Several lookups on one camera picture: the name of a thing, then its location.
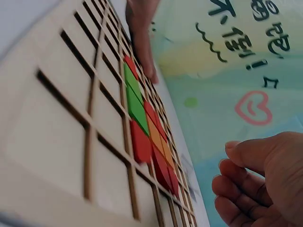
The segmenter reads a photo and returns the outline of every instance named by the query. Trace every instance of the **wooden grid board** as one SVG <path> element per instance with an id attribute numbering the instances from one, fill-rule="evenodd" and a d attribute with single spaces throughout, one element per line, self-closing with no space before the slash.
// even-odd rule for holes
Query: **wooden grid board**
<path id="1" fill-rule="evenodd" d="M 38 64 L 33 90 L 42 93 L 48 91 L 55 98 L 55 103 L 49 101 L 54 108 L 56 106 L 60 109 L 58 104 L 63 107 L 61 115 L 69 121 L 66 122 L 69 127 L 55 126 L 57 119 L 50 118 L 54 126 L 49 136 L 52 137 L 54 133 L 61 137 L 71 134 L 69 140 L 65 138 L 67 142 L 62 144 L 63 148 L 71 146 L 69 153 L 65 154 L 70 163 L 58 162 L 55 176 L 50 174 L 54 172 L 53 169 L 47 169 L 54 166 L 23 163 L 24 160 L 21 159 L 26 157 L 14 153 L 18 148 L 26 147 L 33 139 L 22 131 L 22 128 L 28 126 L 28 117 L 32 117 L 28 113 L 34 109 L 33 103 L 51 99 L 47 95 L 37 96 L 36 93 L 27 97 L 23 105 L 22 119 L 13 131 L 14 140 L 9 142 L 8 153 L 16 160 L 20 159 L 22 165 L 31 171 L 38 171 L 43 178 L 71 194 L 116 214 L 133 217 L 146 226 L 156 226 L 158 223 L 160 227 L 196 227 L 188 185 L 163 102 L 153 84 L 144 76 L 142 67 L 134 57 L 130 41 L 109 2 L 83 1 L 64 21 L 62 30 L 45 55 Z M 142 99 L 153 107 L 164 129 L 174 173 L 178 178 L 179 197 L 172 195 L 158 182 L 152 158 L 149 164 L 138 164 L 134 159 L 130 127 L 132 119 L 129 115 L 124 69 L 126 55 L 135 64 Z M 38 128 L 36 131 L 40 134 L 38 123 L 33 128 Z M 39 140 L 38 137 L 42 135 L 43 133 L 37 135 L 33 140 Z M 79 141 L 78 147 L 71 145 L 73 140 L 74 143 L 75 140 Z M 56 150 L 58 147 L 51 147 L 56 142 L 50 143 L 49 149 Z M 38 145 L 26 148 L 43 149 Z M 82 166 L 76 173 L 73 166 L 75 163 Z M 60 168 L 65 170 L 63 180 L 58 176 L 61 174 Z"/>

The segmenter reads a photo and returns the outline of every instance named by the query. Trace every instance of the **red heart drawing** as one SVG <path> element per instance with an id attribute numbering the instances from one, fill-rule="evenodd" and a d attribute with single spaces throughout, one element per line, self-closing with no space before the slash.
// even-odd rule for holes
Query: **red heart drawing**
<path id="1" fill-rule="evenodd" d="M 254 119 L 251 119 L 249 116 L 247 116 L 242 110 L 241 107 L 245 104 L 245 101 L 248 100 L 251 96 L 253 96 L 254 94 L 260 94 L 263 96 L 263 100 L 262 102 L 260 102 L 257 105 L 257 108 L 259 110 L 262 110 L 263 112 L 266 113 L 266 119 L 262 120 L 262 121 L 256 121 Z M 252 110 L 252 103 L 253 101 L 249 100 L 248 104 L 247 104 L 247 109 L 248 112 L 252 115 L 252 116 L 256 116 L 256 113 Z M 252 125 L 267 125 L 269 124 L 272 119 L 273 119 L 273 115 L 270 111 L 270 109 L 267 107 L 267 103 L 268 103 L 268 95 L 264 92 L 264 91 L 250 91 L 248 92 L 245 96 L 242 97 L 242 99 L 240 99 L 240 101 L 236 104 L 235 106 L 235 112 L 242 118 L 244 119 L 247 123 L 252 124 Z"/>

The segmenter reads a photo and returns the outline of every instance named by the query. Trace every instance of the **wooden frame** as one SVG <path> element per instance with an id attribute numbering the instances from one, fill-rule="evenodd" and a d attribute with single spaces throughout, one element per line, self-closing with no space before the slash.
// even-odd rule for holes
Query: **wooden frame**
<path id="1" fill-rule="evenodd" d="M 82 17 L 81 13 L 79 13 L 78 9 L 80 7 L 82 10 L 84 7 L 87 14 L 91 17 L 90 19 L 92 22 L 90 21 L 90 24 L 87 22 L 88 18 Z M 73 33 L 69 32 L 67 29 L 71 20 L 75 20 L 77 25 L 83 29 L 83 32 L 94 47 L 93 53 L 88 52 L 88 54 L 84 55 L 83 52 L 89 50 L 86 50 L 85 48 L 80 49 L 79 45 L 81 45 L 81 42 L 75 43 L 74 40 L 78 39 L 78 37 L 75 37 Z M 49 36 L 52 38 L 49 39 L 48 43 L 36 44 L 36 35 L 41 32 L 46 32 L 47 30 L 47 27 L 44 27 L 45 24 L 51 24 L 52 30 Z M 92 31 L 92 27 L 94 26 L 96 26 L 99 31 L 97 36 Z M 74 94 L 66 89 L 64 84 L 51 76 L 52 67 L 49 67 L 48 65 L 48 56 L 53 51 L 54 44 L 56 44 L 58 40 L 60 40 L 60 42 L 64 41 L 74 57 L 78 60 L 78 64 L 84 68 L 89 77 L 89 93 L 85 109 L 83 108 L 83 105 L 79 103 L 79 100 L 75 98 Z M 19 51 L 23 49 L 28 50 L 27 53 L 33 53 L 35 56 L 29 65 L 28 62 L 24 62 L 22 56 L 16 58 L 16 55 L 23 54 L 23 52 L 20 53 Z M 158 183 L 152 161 L 148 164 L 147 173 L 146 170 L 134 160 L 123 66 L 123 58 L 126 52 L 135 62 L 139 74 L 139 83 L 144 90 L 144 97 L 146 97 L 145 100 L 154 105 L 155 112 L 160 116 L 160 120 L 163 123 L 174 167 L 178 176 L 178 183 L 181 191 L 179 196 L 182 198 L 181 200 L 176 196 L 173 196 Z M 89 54 L 93 54 L 93 59 L 90 60 L 90 58 L 87 57 Z M 109 87 L 104 77 L 99 74 L 99 61 L 104 62 L 105 66 L 108 67 L 114 77 L 113 83 L 118 84 L 118 96 L 113 94 L 114 90 Z M 15 64 L 19 65 L 19 69 L 13 67 Z M 87 225 L 84 223 L 88 222 L 90 222 L 92 226 L 97 226 L 99 223 L 104 223 L 104 226 L 121 226 L 121 224 L 123 224 L 123 226 L 145 226 L 144 224 L 141 225 L 139 223 L 142 221 L 142 214 L 140 213 L 140 208 L 138 206 L 138 190 L 140 189 L 136 187 L 136 176 L 139 175 L 151 186 L 156 215 L 160 227 L 165 226 L 160 195 L 168 200 L 172 223 L 175 227 L 178 226 L 176 207 L 179 209 L 178 212 L 180 212 L 183 226 L 197 226 L 192 201 L 189 196 L 188 185 L 172 137 L 163 102 L 157 94 L 156 89 L 153 87 L 153 84 L 144 76 L 140 64 L 134 57 L 130 40 L 125 35 L 125 31 L 121 27 L 121 23 L 116 16 L 114 9 L 107 0 L 63 1 L 63 3 L 55 8 L 45 19 L 38 22 L 37 25 L 29 31 L 25 38 L 17 44 L 15 50 L 13 50 L 0 65 L 0 72 L 5 72 L 5 76 L 7 77 L 15 74 L 16 70 L 24 72 L 26 77 L 23 80 L 16 79 L 16 81 L 12 82 L 8 79 L 8 86 L 14 86 L 13 84 L 16 83 L 20 83 L 21 85 L 20 87 L 16 87 L 16 90 L 18 91 L 17 94 L 9 100 L 9 102 L 14 102 L 14 104 L 12 107 L 4 108 L 1 113 L 2 121 L 0 121 L 0 126 L 2 126 L 2 130 L 0 131 L 0 142 L 2 142 L 0 157 L 3 157 L 3 160 L 0 161 L 0 180 L 1 185 L 4 185 L 4 190 L 1 190 L 1 193 L 6 194 L 5 197 L 0 197 L 0 208 L 2 210 L 7 211 L 9 215 L 17 213 L 17 217 L 21 217 L 25 221 L 48 226 L 84 226 Z M 35 174 L 27 172 L 26 168 L 24 169 L 15 164 L 14 160 L 11 160 L 9 154 L 6 153 L 8 138 L 10 137 L 8 132 L 15 127 L 19 117 L 17 112 L 27 96 L 28 85 L 36 80 L 52 94 L 52 96 L 83 126 L 83 129 L 85 130 L 83 149 L 83 199 L 74 198 L 73 196 L 70 196 L 69 193 L 50 185 L 47 181 L 37 178 Z M 98 99 L 98 92 L 101 92 L 102 95 L 106 97 L 122 119 L 123 143 L 116 141 L 108 130 L 103 129 L 96 122 L 99 117 L 95 112 L 97 103 L 100 101 Z M 95 196 L 96 192 L 93 187 L 92 152 L 96 149 L 96 143 L 100 142 L 121 160 L 127 168 L 134 220 L 112 214 L 106 211 L 106 209 L 98 207 Z M 40 200 L 39 196 L 43 191 L 47 196 L 44 200 Z M 61 203 L 56 203 L 52 200 L 55 198 L 65 201 L 66 204 L 62 205 Z M 66 209 L 70 209 L 70 215 L 77 216 L 77 212 L 82 212 L 84 216 L 81 216 L 81 218 L 74 217 L 73 220 L 68 216 L 61 217 L 60 212 L 57 210 L 61 205 Z"/>

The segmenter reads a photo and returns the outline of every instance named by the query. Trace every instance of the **grid slot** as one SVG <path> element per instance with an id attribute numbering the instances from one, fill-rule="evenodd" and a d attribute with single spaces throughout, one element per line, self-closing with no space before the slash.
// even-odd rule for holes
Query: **grid slot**
<path id="1" fill-rule="evenodd" d="M 138 74 L 139 78 L 142 79 L 141 71 L 139 70 L 137 62 L 135 63 L 135 66 L 136 66 L 136 71 L 137 71 L 137 74 Z"/>
<path id="2" fill-rule="evenodd" d="M 187 208 L 189 210 L 191 210 L 190 205 L 189 205 L 188 193 L 187 192 L 184 192 L 184 197 L 185 197 L 185 201 L 186 201 L 186 204 L 187 204 Z"/>
<path id="3" fill-rule="evenodd" d="M 7 155 L 33 174 L 82 197 L 85 129 L 34 79 L 7 143 Z"/>
<path id="4" fill-rule="evenodd" d="M 182 182 L 182 184 L 184 184 L 183 177 L 182 177 L 182 174 L 181 174 L 181 171 L 180 171 L 179 167 L 178 167 L 178 173 L 179 173 L 179 180 Z"/>
<path id="5" fill-rule="evenodd" d="M 54 40 L 41 69 L 72 97 L 79 108 L 87 109 L 91 77 L 62 38 Z"/>
<path id="6" fill-rule="evenodd" d="M 106 24 L 104 28 L 104 32 L 109 40 L 109 42 L 112 44 L 113 48 L 115 50 L 118 50 L 118 40 L 116 39 L 116 36 L 114 35 L 113 31 L 111 28 Z"/>
<path id="7" fill-rule="evenodd" d="M 108 14 L 112 18 L 113 23 L 118 27 L 118 20 L 115 16 L 114 12 L 112 11 L 111 7 L 108 8 Z"/>
<path id="8" fill-rule="evenodd" d="M 133 217 L 125 164 L 100 141 L 92 152 L 92 184 L 97 204 L 116 214 Z"/>
<path id="9" fill-rule="evenodd" d="M 126 54 L 128 57 L 131 57 L 131 53 L 130 51 L 127 49 L 127 47 L 125 46 L 125 42 L 122 41 L 122 49 L 124 51 L 124 54 Z"/>
<path id="10" fill-rule="evenodd" d="M 91 2 L 91 0 L 86 0 L 84 3 L 83 3 L 84 7 L 86 8 L 86 10 L 92 14 L 92 17 L 95 18 L 96 22 L 101 24 L 101 20 L 102 20 L 102 17 L 101 15 L 98 13 L 98 11 L 96 10 L 95 6 L 93 5 L 93 3 Z"/>
<path id="11" fill-rule="evenodd" d="M 141 222 L 146 227 L 159 226 L 152 187 L 138 175 L 136 176 L 136 187 Z"/>
<path id="12" fill-rule="evenodd" d="M 106 132 L 106 134 L 124 150 L 122 117 L 101 90 L 97 92 L 94 119 L 96 120 L 97 126 Z"/>
<path id="13" fill-rule="evenodd" d="M 163 123 L 163 119 L 162 116 L 159 114 L 159 119 L 160 119 L 160 124 L 162 125 L 162 128 L 165 129 L 164 123 Z"/>
<path id="14" fill-rule="evenodd" d="M 109 44 L 107 43 L 107 38 L 105 36 L 105 39 L 101 43 L 101 48 L 103 53 L 105 54 L 106 58 L 112 65 L 115 71 L 119 72 L 119 60 L 117 56 L 113 53 L 113 50 L 110 48 Z"/>
<path id="15" fill-rule="evenodd" d="M 160 205 L 163 213 L 165 227 L 173 227 L 174 223 L 172 221 L 172 216 L 169 208 L 169 201 L 161 193 L 159 199 L 160 199 Z"/>
<path id="16" fill-rule="evenodd" d="M 126 50 L 130 53 L 131 48 L 129 47 L 130 44 L 127 40 L 128 40 L 127 35 L 124 32 L 122 32 L 122 46 L 124 46 L 124 48 L 126 48 Z"/>
<path id="17" fill-rule="evenodd" d="M 147 90 L 147 93 L 149 94 L 149 96 L 152 97 L 152 91 L 150 90 L 148 85 L 146 86 L 146 90 Z"/>
<path id="18" fill-rule="evenodd" d="M 184 211 L 184 219 L 185 219 L 186 227 L 191 227 L 190 221 L 188 219 L 188 213 L 185 211 Z"/>
<path id="19" fill-rule="evenodd" d="M 141 83 L 139 83 L 139 88 L 140 88 L 142 97 L 146 99 L 145 92 L 144 92 L 144 88 L 142 87 L 142 84 L 141 84 Z"/>
<path id="20" fill-rule="evenodd" d="M 181 189 L 181 188 L 182 188 L 182 186 L 179 184 L 178 191 L 179 191 L 180 202 L 181 202 L 181 204 L 182 204 L 183 206 L 185 206 L 184 200 L 183 200 L 183 193 L 182 193 L 182 190 L 183 190 L 183 189 Z"/>
<path id="21" fill-rule="evenodd" d="M 77 10 L 83 22 L 95 39 L 99 37 L 99 29 L 83 5 Z"/>
<path id="22" fill-rule="evenodd" d="M 92 64 L 95 59 L 96 48 L 85 34 L 76 18 L 71 17 L 63 28 L 83 58 L 88 63 Z"/>
<path id="23" fill-rule="evenodd" d="M 118 37 L 118 29 L 117 27 L 113 24 L 113 20 L 111 17 L 107 18 L 107 25 L 109 25 L 110 29 L 113 31 L 114 36 Z"/>
<path id="24" fill-rule="evenodd" d="M 121 103 L 120 84 L 102 58 L 97 60 L 98 77 L 111 96 Z"/>
<path id="25" fill-rule="evenodd" d="M 141 163 L 141 164 L 139 164 L 139 166 L 141 167 L 141 170 L 143 171 L 143 173 L 145 173 L 146 175 L 150 175 L 150 171 L 149 171 L 148 165 L 146 163 Z"/>
<path id="26" fill-rule="evenodd" d="M 191 219 L 192 226 L 196 227 L 194 217 L 192 215 L 190 216 L 190 219 Z"/>
<path id="27" fill-rule="evenodd" d="M 181 214 L 180 214 L 180 208 L 175 203 L 174 203 L 174 210 L 175 210 L 175 216 L 176 216 L 178 227 L 182 227 L 183 223 L 182 223 L 182 217 L 181 217 Z"/>
<path id="28" fill-rule="evenodd" d="M 99 0 L 91 0 L 98 13 L 103 17 L 105 6 Z"/>

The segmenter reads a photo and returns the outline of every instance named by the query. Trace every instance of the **hand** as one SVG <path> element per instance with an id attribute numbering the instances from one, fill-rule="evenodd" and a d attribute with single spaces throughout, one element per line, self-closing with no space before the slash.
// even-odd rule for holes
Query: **hand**
<path id="1" fill-rule="evenodd" d="M 138 57 L 144 74 L 152 83 L 158 83 L 154 67 L 148 28 L 160 0 L 127 0 L 126 21 L 131 34 L 135 55 Z"/>
<path id="2" fill-rule="evenodd" d="M 214 204 L 230 227 L 303 226 L 303 134 L 235 141 L 213 179 Z M 245 168 L 263 176 L 248 173 Z"/>

